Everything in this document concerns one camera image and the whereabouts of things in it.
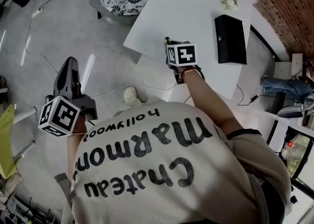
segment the t-shirt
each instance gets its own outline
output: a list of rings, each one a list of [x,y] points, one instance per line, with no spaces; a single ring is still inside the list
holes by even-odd
[[[226,137],[199,109],[164,102],[132,108],[81,141],[71,199],[78,224],[261,223],[246,169],[288,205],[290,181],[256,130]]]

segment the black case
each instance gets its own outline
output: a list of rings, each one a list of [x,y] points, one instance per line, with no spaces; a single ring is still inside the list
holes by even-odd
[[[215,18],[218,63],[246,65],[246,48],[242,21],[227,15]]]

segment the white flower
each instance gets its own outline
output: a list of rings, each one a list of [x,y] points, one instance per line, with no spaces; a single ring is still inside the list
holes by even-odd
[[[232,7],[235,5],[235,1],[234,0],[227,0],[227,5]]]
[[[237,6],[237,5],[232,6],[232,7],[231,7],[231,10],[232,10],[232,11],[237,11],[237,10],[238,10],[238,6]]]

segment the blue jeans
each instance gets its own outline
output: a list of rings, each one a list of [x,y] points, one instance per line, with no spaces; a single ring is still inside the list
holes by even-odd
[[[312,88],[300,80],[284,80],[273,77],[263,77],[261,86],[265,92],[282,92],[291,95],[293,99],[302,100],[312,93]]]

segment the tabletop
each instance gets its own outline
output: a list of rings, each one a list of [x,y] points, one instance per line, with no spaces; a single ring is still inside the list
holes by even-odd
[[[197,44],[198,62],[212,89],[231,99],[241,65],[219,64],[214,19],[227,14],[242,20],[247,46],[253,0],[237,0],[238,11],[224,10],[219,0],[149,0],[124,46],[165,62],[165,37]]]

